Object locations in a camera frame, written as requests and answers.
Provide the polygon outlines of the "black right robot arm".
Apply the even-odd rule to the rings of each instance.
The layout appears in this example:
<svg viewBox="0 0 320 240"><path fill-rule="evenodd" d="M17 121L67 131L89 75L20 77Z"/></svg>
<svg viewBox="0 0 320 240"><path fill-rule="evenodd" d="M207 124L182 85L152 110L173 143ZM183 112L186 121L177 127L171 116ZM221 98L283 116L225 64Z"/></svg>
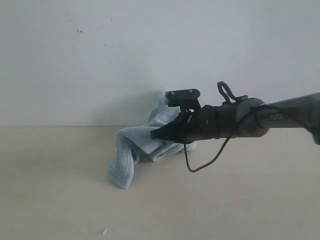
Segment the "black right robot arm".
<svg viewBox="0 0 320 240"><path fill-rule="evenodd" d="M259 138L272 128L305 128L320 135L320 94L270 104L258 98L182 111L170 123L152 130L152 139L180 144L226 138Z"/></svg>

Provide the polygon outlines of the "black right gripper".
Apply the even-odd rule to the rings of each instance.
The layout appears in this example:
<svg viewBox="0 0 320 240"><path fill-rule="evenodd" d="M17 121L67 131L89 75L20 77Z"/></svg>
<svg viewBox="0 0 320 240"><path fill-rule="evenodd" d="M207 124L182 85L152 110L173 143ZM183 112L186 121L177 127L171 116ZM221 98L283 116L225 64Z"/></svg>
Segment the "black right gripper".
<svg viewBox="0 0 320 240"><path fill-rule="evenodd" d="M227 138L237 123L237 104L205 105L198 112L179 113L164 126L150 132L151 139L179 144Z"/></svg>

